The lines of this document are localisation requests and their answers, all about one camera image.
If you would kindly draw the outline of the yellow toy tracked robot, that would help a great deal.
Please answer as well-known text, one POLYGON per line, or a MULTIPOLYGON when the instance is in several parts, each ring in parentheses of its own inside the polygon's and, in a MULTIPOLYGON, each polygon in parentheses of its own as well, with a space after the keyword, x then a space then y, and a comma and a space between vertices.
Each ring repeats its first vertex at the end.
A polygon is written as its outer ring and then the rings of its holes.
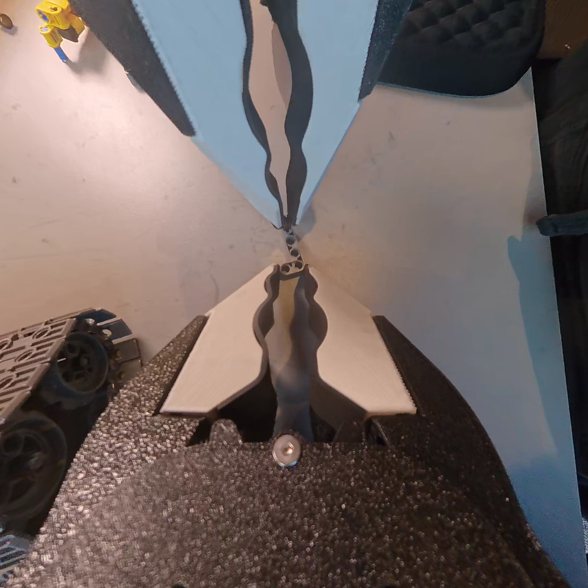
POLYGON ((1 334, 1 542, 40 530, 85 437, 141 365, 131 329, 101 308, 1 334))

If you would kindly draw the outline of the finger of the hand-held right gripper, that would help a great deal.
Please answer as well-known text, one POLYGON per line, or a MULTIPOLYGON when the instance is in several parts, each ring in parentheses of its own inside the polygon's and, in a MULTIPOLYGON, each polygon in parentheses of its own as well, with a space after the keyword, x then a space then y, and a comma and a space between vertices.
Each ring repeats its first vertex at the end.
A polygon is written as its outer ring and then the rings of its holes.
POLYGON ((250 1, 134 1, 193 142, 272 225, 286 223, 266 129, 249 89, 250 1))
POLYGON ((288 57, 288 220, 300 223, 359 110, 378 1, 296 1, 288 57))

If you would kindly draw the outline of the small yellow block assembly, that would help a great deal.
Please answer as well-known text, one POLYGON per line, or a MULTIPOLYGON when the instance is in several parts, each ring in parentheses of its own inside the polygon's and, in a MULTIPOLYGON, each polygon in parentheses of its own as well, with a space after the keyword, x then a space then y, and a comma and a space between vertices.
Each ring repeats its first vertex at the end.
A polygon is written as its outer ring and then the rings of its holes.
POLYGON ((68 1, 41 1, 35 8, 42 21, 39 32, 63 63, 70 60, 61 48, 63 40, 78 42, 85 31, 83 20, 68 1))

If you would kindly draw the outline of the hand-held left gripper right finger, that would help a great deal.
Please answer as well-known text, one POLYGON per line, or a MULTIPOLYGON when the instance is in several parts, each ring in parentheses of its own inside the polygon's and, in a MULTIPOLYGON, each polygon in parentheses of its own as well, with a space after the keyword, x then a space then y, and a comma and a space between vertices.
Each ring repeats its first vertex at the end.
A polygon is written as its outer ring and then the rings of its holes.
POLYGON ((318 340, 311 409, 329 425, 417 408, 371 311, 315 268, 305 267, 309 328, 318 340))

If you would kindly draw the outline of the grey bent beam piece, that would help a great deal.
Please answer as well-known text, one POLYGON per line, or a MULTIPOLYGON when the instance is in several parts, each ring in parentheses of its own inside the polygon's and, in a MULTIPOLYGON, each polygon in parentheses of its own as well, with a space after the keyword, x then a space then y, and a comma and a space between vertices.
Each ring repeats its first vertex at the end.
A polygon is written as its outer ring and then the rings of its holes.
POLYGON ((279 264, 279 273, 283 281, 299 277, 306 266, 298 237, 292 228, 285 231, 285 246, 286 259, 279 264))

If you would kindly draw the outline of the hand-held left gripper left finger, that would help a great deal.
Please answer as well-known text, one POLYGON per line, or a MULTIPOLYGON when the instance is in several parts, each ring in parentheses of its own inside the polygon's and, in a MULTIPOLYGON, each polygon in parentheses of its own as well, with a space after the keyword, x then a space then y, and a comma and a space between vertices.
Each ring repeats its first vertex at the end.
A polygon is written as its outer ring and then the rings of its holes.
POLYGON ((261 382, 281 276, 279 265, 270 265, 206 314, 161 414, 207 416, 261 382))

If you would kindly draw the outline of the grey desk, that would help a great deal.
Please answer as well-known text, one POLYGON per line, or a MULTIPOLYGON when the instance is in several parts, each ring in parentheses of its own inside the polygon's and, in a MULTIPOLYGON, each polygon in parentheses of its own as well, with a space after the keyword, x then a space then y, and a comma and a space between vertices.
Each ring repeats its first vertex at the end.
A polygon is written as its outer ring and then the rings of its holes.
MULTIPOLYGON (((1 1, 1 332, 86 307, 150 360, 277 262, 281 235, 87 31, 62 63, 1 1)), ((377 86, 297 229, 470 403, 544 549, 587 587, 528 71, 488 98, 377 86)))

